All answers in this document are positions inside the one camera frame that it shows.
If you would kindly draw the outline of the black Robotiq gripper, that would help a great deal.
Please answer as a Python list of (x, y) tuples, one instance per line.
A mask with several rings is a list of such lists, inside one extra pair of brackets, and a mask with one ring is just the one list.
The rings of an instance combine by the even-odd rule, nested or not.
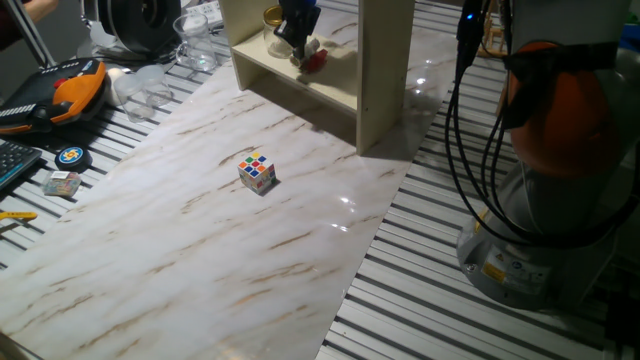
[(321, 8), (316, 0), (279, 0), (279, 5), (283, 11), (283, 21), (274, 30), (274, 34), (293, 48), (296, 60), (303, 61), (307, 33), (312, 33), (315, 29)]

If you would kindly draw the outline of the operator bare hand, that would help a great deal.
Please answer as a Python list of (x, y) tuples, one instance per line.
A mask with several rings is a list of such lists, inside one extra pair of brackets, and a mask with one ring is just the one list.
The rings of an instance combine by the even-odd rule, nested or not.
[(29, 0), (23, 4), (30, 19), (37, 23), (51, 14), (59, 5), (59, 0)]

